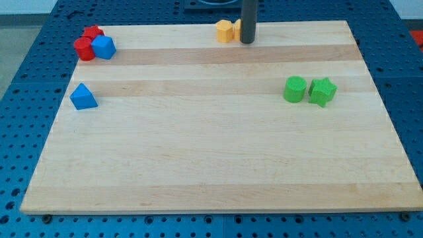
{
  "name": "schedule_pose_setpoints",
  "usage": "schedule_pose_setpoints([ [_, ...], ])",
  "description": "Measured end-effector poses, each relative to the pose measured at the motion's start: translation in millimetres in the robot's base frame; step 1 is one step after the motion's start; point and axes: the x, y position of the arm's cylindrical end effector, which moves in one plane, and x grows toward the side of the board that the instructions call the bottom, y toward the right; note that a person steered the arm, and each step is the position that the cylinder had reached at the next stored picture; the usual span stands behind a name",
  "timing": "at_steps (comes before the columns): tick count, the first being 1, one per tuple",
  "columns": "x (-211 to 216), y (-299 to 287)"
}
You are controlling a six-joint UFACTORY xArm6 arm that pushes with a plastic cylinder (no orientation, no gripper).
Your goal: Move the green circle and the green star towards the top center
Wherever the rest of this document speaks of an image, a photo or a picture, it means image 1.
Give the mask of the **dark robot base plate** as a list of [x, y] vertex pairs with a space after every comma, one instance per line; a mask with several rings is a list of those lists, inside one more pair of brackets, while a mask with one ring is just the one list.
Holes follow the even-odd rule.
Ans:
[[240, 10], [241, 0], [182, 0], [184, 11]]

